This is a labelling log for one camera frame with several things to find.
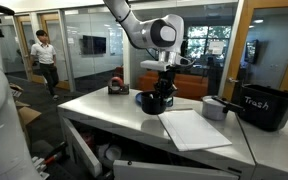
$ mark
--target black trash bin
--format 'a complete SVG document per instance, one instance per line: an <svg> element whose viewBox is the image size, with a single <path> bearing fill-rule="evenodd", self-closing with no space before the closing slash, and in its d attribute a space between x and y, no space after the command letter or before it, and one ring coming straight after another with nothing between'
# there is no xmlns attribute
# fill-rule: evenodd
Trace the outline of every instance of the black trash bin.
<svg viewBox="0 0 288 180"><path fill-rule="evenodd" d="M243 85L238 115L265 131L282 129L288 120L288 93L259 85Z"/></svg>

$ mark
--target man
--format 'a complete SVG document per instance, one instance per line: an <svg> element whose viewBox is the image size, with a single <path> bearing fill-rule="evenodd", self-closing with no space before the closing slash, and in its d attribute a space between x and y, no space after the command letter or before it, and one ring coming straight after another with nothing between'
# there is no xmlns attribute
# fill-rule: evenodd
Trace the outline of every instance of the man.
<svg viewBox="0 0 288 180"><path fill-rule="evenodd" d="M47 43L48 36L44 30L36 31L36 36L40 42L33 44L31 48L31 65L34 62L34 56L38 56L40 69L47 81L48 90L50 91L53 99L57 100L58 95L56 95L54 92L54 87L58 84L56 52L54 47Z"/></svg>

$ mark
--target cable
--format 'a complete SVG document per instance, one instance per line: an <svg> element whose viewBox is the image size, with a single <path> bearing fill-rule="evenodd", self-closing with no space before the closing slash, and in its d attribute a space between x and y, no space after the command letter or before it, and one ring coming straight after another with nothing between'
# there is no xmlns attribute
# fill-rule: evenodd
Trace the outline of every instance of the cable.
<svg viewBox="0 0 288 180"><path fill-rule="evenodd" d="M195 63L195 61L196 61L196 60L191 61L191 60L189 60L189 59L187 59L185 57L182 57L182 59L185 59L186 61L191 62L190 64L187 64L187 65L181 65L181 67L183 67L183 68L187 68L187 67L192 66Z"/></svg>
<svg viewBox="0 0 288 180"><path fill-rule="evenodd" d="M149 55L152 56L152 58L153 58L155 61L158 61L158 59L156 59L156 58L151 54L151 52L150 52L148 49L146 49L146 51L147 51L147 53L148 53Z"/></svg>

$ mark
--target white shirt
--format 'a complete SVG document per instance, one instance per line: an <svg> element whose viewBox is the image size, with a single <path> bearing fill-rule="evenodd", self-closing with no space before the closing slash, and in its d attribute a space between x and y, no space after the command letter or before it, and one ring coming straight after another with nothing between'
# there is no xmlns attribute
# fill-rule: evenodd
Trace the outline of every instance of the white shirt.
<svg viewBox="0 0 288 180"><path fill-rule="evenodd" d="M42 64L52 64L53 55L55 55L55 49L52 45L43 45L42 43L33 44L31 49L31 55L38 56L38 61Z"/></svg>

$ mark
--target box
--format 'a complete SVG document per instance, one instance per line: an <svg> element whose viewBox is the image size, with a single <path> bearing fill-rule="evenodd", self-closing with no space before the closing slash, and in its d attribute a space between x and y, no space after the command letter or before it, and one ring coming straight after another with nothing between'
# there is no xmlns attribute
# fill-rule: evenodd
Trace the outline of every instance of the box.
<svg viewBox="0 0 288 180"><path fill-rule="evenodd" d="M13 83L10 83L10 88L11 88L11 92L15 100L17 100L24 91L20 86L13 84Z"/></svg>
<svg viewBox="0 0 288 180"><path fill-rule="evenodd" d="M259 85L242 86L239 113L243 120L265 131L282 129L288 120L288 93Z"/></svg>
<svg viewBox="0 0 288 180"><path fill-rule="evenodd" d="M28 107L22 107L21 109L18 110L20 124L22 126L22 130L25 134L25 139L28 145L30 144L30 138L28 136L26 125L36 120L40 115L41 115L40 112L35 111L34 109Z"/></svg>

